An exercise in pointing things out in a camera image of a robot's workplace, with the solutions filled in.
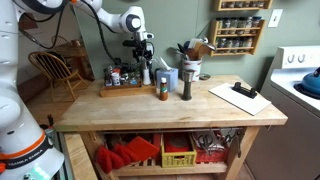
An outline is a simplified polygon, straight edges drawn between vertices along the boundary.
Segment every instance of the stove knob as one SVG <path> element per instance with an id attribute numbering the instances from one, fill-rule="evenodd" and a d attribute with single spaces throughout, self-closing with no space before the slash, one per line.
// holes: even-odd
<path id="1" fill-rule="evenodd" d="M 292 56 L 288 56 L 288 63 L 292 63 L 293 62 L 293 60 L 294 60 L 294 54 L 292 55 Z"/>
<path id="2" fill-rule="evenodd" d="M 306 58 L 306 55 L 305 55 L 305 54 L 302 54 L 301 56 L 298 57 L 298 61 L 299 61 L 300 63 L 303 63 L 304 60 L 305 60 L 305 58 Z"/>

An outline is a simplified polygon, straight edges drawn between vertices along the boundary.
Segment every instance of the green wall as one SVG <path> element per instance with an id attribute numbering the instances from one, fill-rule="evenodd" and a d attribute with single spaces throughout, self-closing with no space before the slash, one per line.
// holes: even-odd
<path id="1" fill-rule="evenodd" d="M 214 0 L 105 0 L 103 2 L 103 8 L 109 13 L 123 13 L 131 5 L 143 8 L 147 31 L 155 35 L 151 40 L 155 46 L 155 56 L 161 56 L 172 67 L 180 67 L 180 58 L 169 48 L 176 47 L 178 42 L 183 44 L 199 34 L 210 37 L 211 19 L 262 16 L 267 21 L 266 28 L 255 55 L 206 56 L 201 69 L 202 73 L 213 75 L 239 75 L 257 89 L 263 83 L 278 46 L 320 44 L 319 0 L 274 0 L 269 10 L 228 12 L 214 11 Z M 272 9 L 284 9 L 277 28 L 267 28 Z M 103 50 L 97 25 L 82 11 L 77 11 L 77 18 L 94 75 L 96 78 L 103 78 L 103 69 L 112 62 Z M 123 61 L 132 60 L 131 49 L 122 46 L 124 40 L 130 39 L 130 34 L 113 34 L 107 28 L 103 29 L 113 56 L 120 57 Z"/>

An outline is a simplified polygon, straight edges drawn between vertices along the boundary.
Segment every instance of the light switch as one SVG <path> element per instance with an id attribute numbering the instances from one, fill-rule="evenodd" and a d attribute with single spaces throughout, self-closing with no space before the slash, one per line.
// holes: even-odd
<path id="1" fill-rule="evenodd" d="M 278 27 L 283 9 L 274 9 L 269 20 L 268 27 Z"/>

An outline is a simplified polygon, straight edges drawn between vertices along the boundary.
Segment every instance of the spice rack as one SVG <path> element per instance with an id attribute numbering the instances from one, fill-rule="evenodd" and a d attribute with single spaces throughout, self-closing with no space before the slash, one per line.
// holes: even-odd
<path id="1" fill-rule="evenodd" d="M 262 31 L 264 29 L 265 25 L 265 20 L 260 20 L 259 25 L 257 27 L 251 27 L 251 28 L 220 28 L 219 27 L 219 22 L 216 20 L 213 20 L 211 22 L 211 37 L 210 37 L 210 42 L 213 45 L 216 45 L 217 49 L 215 52 L 211 52 L 211 56 L 226 56 L 226 55 L 246 55 L 246 54 L 251 54 L 254 55 L 257 45 L 259 43 Z M 250 33 L 243 33 L 243 34 L 223 34 L 223 31 L 238 31 L 238 30 L 244 30 L 244 31 L 251 31 L 255 30 L 255 34 L 250 34 Z M 244 47 L 244 46 L 239 46 L 236 48 L 233 47 L 221 47 L 219 48 L 218 41 L 217 39 L 219 38 L 251 38 L 252 39 L 252 44 L 250 47 Z"/>
<path id="2" fill-rule="evenodd" d="M 273 0 L 215 0 L 216 11 L 243 11 L 270 9 Z"/>

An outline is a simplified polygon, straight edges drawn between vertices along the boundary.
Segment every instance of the wooden kitchen island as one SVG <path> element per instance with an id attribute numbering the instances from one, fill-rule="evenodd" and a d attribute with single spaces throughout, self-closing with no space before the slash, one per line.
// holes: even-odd
<path id="1" fill-rule="evenodd" d="M 99 91 L 103 81 L 96 80 L 55 123 L 54 127 L 58 132 L 65 132 L 65 136 L 69 136 L 66 138 L 69 139 L 69 141 L 67 140 L 68 149 L 74 149 L 70 136 L 77 141 L 81 136 L 91 159 L 94 158 L 97 148 L 103 144 L 102 131 L 116 133 L 126 130 L 242 127 L 240 135 L 241 157 L 238 157 L 238 142 L 232 141 L 225 163 L 196 164 L 194 167 L 184 168 L 162 168 L 152 163 L 145 166 L 123 167 L 119 170 L 113 170 L 108 175 L 104 174 L 99 167 L 95 167 L 98 172 L 97 176 L 102 179 L 117 178 L 118 176 L 220 173 L 219 179 L 233 180 L 237 176 L 260 127 L 284 125 L 287 121 L 287 117 L 272 104 L 252 116 L 208 91 L 221 84 L 234 84 L 235 82 L 241 82 L 242 86 L 250 88 L 238 76 L 214 76 L 207 81 L 192 83 L 192 100 L 190 101 L 181 100 L 182 81 L 179 82 L 179 86 L 174 92 L 169 93 L 167 101 L 160 101 L 158 93 L 101 98 Z M 68 153 L 76 176 L 77 172 L 82 172 L 82 170 L 78 170 L 81 167 L 80 160 L 77 158 L 79 154 L 73 156 L 73 152 L 69 151 Z"/>

